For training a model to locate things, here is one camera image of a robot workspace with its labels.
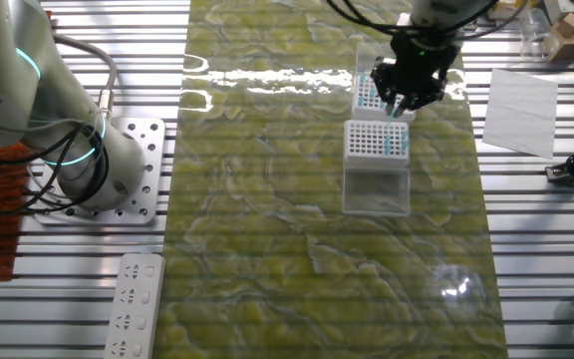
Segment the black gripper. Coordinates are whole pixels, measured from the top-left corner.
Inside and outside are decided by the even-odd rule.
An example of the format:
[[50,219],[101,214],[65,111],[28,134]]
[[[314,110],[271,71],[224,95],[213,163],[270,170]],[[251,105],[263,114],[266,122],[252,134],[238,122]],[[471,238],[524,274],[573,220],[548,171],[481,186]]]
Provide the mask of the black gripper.
[[403,96],[398,105],[402,112],[442,100],[446,73],[460,49],[456,35],[457,32],[439,31],[418,37],[401,32],[392,38],[396,64],[390,58],[377,57],[370,74],[389,117],[397,95]]

